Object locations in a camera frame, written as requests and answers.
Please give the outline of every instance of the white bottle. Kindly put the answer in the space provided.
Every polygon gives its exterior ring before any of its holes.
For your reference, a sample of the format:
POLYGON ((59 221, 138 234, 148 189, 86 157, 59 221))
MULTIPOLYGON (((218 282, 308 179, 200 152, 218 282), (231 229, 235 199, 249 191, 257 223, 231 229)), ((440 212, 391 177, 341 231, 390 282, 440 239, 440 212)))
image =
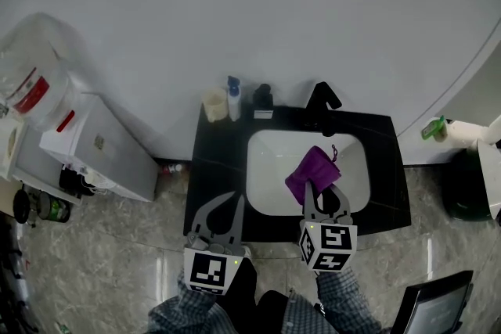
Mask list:
POLYGON ((228 76, 228 111, 229 118, 232 121, 237 121, 240 118, 241 107, 240 80, 238 78, 228 76))

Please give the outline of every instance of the person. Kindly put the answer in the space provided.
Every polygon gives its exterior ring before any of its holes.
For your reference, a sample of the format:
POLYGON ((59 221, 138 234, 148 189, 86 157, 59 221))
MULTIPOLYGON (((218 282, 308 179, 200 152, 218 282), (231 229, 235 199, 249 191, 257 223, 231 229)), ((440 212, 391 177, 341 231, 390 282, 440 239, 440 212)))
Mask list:
POLYGON ((217 296, 187 289, 181 272, 179 294, 149 312, 148 333, 374 334, 390 330, 382 329, 371 315, 351 268, 317 276, 321 308, 295 292, 287 297, 276 291, 268 291, 256 305, 257 279, 252 262, 243 259, 226 295, 217 296))

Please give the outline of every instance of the black faucet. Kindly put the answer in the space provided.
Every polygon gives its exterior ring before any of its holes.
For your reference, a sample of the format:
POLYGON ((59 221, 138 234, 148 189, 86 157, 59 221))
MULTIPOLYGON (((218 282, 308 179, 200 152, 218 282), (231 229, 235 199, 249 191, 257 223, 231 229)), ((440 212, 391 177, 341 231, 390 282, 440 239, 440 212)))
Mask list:
POLYGON ((319 82, 315 85, 306 105, 306 125, 314 128, 320 127, 324 137, 331 137, 335 134, 335 130, 329 118, 327 103, 332 110, 343 106, 330 86, 326 82, 319 82))

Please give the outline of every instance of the beige cup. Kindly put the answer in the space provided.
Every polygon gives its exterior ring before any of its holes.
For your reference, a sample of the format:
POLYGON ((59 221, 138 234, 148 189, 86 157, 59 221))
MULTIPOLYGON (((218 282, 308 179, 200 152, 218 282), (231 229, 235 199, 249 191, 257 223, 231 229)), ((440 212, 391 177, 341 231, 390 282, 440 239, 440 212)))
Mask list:
POLYGON ((224 89, 215 88, 205 92, 202 103, 210 123, 228 116, 228 95, 224 89))

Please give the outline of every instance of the gray tile floor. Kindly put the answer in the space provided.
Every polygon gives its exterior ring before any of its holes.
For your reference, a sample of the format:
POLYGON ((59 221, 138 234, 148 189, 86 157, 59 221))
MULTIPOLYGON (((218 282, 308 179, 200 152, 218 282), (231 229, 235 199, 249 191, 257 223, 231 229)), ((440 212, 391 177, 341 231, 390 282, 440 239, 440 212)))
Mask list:
MULTIPOLYGON (((391 325, 406 286, 473 269, 461 332, 499 332, 493 325, 501 312, 500 228, 447 217, 434 168, 408 169, 406 176, 413 225, 359 237, 352 262, 373 313, 391 325)), ((176 294, 186 183, 164 179, 157 193, 154 203, 94 196, 74 208, 67 224, 18 226, 30 308, 45 332, 56 332, 56 321, 73 334, 144 332, 148 311, 176 294)), ((294 244, 250 247, 257 297, 295 289, 316 300, 314 276, 294 244)))

